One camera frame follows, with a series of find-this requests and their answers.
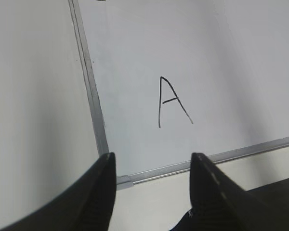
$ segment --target letter a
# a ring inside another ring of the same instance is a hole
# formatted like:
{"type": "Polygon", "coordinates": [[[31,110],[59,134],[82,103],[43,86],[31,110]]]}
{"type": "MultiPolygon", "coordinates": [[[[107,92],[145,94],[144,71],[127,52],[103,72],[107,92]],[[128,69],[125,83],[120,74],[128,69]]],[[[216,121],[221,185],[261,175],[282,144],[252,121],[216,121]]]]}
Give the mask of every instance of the letter a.
{"type": "Polygon", "coordinates": [[[161,106],[162,106],[162,80],[164,80],[166,83],[168,83],[169,87],[171,88],[173,94],[174,94],[174,98],[170,99],[170,100],[166,100],[163,102],[163,104],[165,103],[168,103],[170,101],[173,101],[173,100],[177,100],[180,104],[180,106],[182,107],[183,111],[185,112],[185,114],[187,115],[187,117],[189,118],[189,120],[191,121],[191,123],[193,124],[193,121],[191,119],[191,117],[189,117],[187,111],[185,110],[185,108],[183,107],[178,95],[175,93],[171,83],[166,79],[164,78],[163,76],[160,77],[159,79],[159,108],[158,108],[158,127],[160,128],[160,109],[161,109],[161,106]]]}

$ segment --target whiteboard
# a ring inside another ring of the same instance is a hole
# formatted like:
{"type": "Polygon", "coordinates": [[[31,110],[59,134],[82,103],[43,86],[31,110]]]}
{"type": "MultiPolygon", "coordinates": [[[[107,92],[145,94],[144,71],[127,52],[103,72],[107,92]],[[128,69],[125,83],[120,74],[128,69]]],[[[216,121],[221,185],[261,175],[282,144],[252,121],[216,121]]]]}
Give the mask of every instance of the whiteboard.
{"type": "Polygon", "coordinates": [[[79,6],[119,176],[289,137],[289,1],[79,6]]]}

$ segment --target black object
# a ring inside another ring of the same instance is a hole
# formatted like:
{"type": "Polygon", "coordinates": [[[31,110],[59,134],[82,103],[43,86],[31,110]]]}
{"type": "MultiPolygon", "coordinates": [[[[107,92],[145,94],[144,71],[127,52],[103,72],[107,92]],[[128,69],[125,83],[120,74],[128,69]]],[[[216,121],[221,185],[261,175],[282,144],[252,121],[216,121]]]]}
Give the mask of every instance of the black object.
{"type": "Polygon", "coordinates": [[[104,154],[60,196],[1,231],[106,231],[116,186],[115,154],[104,154]]]}
{"type": "Polygon", "coordinates": [[[188,211],[172,231],[289,231],[289,216],[231,181],[204,154],[193,153],[188,211]]]}

